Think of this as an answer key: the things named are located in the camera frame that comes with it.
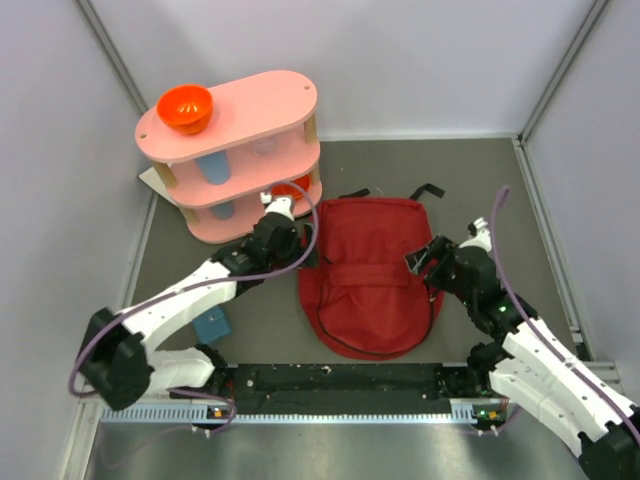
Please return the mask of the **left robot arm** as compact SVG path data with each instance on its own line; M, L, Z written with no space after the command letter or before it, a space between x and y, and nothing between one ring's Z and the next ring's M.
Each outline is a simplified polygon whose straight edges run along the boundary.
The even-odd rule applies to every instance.
M202 344L163 351L161 345L202 314L303 265L315 246L318 227L313 222L298 229L287 216L268 213L250 234L219 248L160 294L118 313L97 311L89 321L75 372L114 411L163 391L202 399L220 394L227 374L216 351Z

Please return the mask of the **red backpack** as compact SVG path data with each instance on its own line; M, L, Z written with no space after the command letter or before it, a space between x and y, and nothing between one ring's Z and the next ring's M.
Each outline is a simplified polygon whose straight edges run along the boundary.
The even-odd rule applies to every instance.
M298 297L316 336L351 359L401 357L430 334L444 295L410 273L406 255L433 238L419 187L408 198L368 190L321 202L313 264Z

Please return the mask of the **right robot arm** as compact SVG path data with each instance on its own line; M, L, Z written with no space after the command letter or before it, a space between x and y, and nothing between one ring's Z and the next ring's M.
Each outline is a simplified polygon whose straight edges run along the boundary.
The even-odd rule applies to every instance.
M488 233L462 244L438 235L405 262L427 286L456 297L491 337L468 359L474 393L514 401L564 443L588 478L638 478L638 404L573 355L514 293Z

